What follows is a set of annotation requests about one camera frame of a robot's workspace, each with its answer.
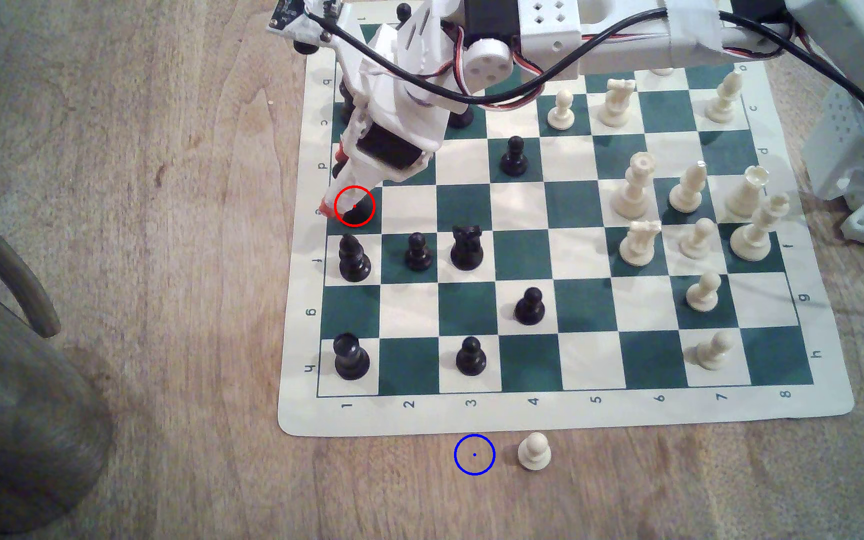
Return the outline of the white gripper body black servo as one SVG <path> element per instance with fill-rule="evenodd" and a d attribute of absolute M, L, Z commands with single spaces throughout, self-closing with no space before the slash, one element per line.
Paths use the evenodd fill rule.
<path fill-rule="evenodd" d="M 366 48 L 401 70 L 452 89 L 452 38 L 441 7 L 415 7 L 399 27 L 381 26 Z M 428 166 L 441 148 L 452 103 L 405 80 L 342 41 L 342 121 L 368 109 L 368 132 L 356 149 L 384 181 L 401 182 Z"/>

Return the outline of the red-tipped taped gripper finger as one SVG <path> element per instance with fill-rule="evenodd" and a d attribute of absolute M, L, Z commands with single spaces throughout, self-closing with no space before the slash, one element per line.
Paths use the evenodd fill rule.
<path fill-rule="evenodd" d="M 367 198 L 365 190 L 371 190 L 385 180 L 380 169 L 361 158 L 349 157 L 343 146 L 335 153 L 336 165 L 332 169 L 332 179 L 318 206 L 324 216 L 345 215 L 352 211 L 362 198 Z"/>
<path fill-rule="evenodd" d="M 361 152 L 356 149 L 358 142 L 369 131 L 369 110 L 367 108 L 354 108 L 340 139 L 338 151 L 335 153 L 335 161 L 344 163 L 349 158 L 361 158 Z"/>

